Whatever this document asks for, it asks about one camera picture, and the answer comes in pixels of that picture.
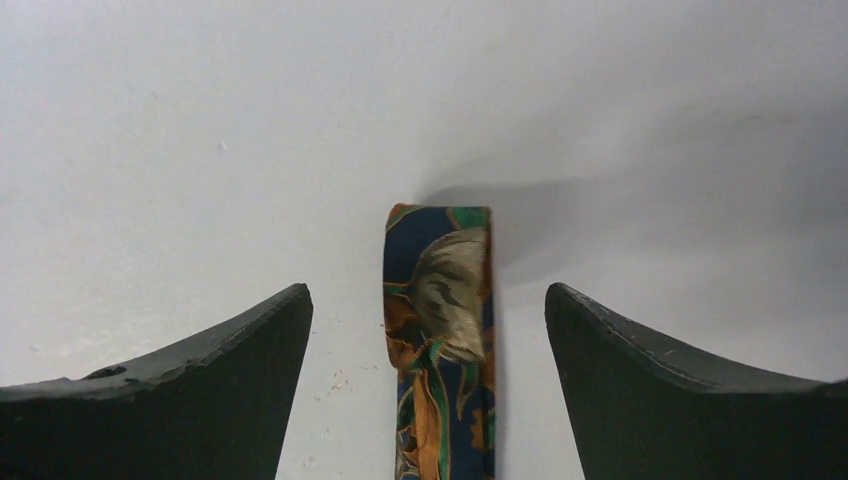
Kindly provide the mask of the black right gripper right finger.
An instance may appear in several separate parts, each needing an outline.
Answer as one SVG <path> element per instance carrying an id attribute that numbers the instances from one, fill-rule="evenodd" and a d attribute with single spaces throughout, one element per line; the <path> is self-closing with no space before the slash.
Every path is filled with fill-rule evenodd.
<path id="1" fill-rule="evenodd" d="M 847 384 L 752 367 L 552 284 L 545 319 L 588 479 L 843 479 Z"/>

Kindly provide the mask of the dark floral patterned tie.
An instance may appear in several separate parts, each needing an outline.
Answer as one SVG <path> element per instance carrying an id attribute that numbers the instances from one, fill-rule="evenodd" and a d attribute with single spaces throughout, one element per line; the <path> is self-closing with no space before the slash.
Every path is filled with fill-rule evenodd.
<path id="1" fill-rule="evenodd" d="M 397 371 L 397 479 L 496 476 L 491 211 L 397 204 L 385 226 L 384 325 Z"/>

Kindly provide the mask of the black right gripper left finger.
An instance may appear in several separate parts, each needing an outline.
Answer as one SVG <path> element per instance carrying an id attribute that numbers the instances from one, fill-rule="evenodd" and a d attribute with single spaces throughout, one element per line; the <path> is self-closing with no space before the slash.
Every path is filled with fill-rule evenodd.
<path id="1" fill-rule="evenodd" d="M 313 304 L 294 284 L 80 379 L 1 391 L 5 479 L 272 479 Z"/>

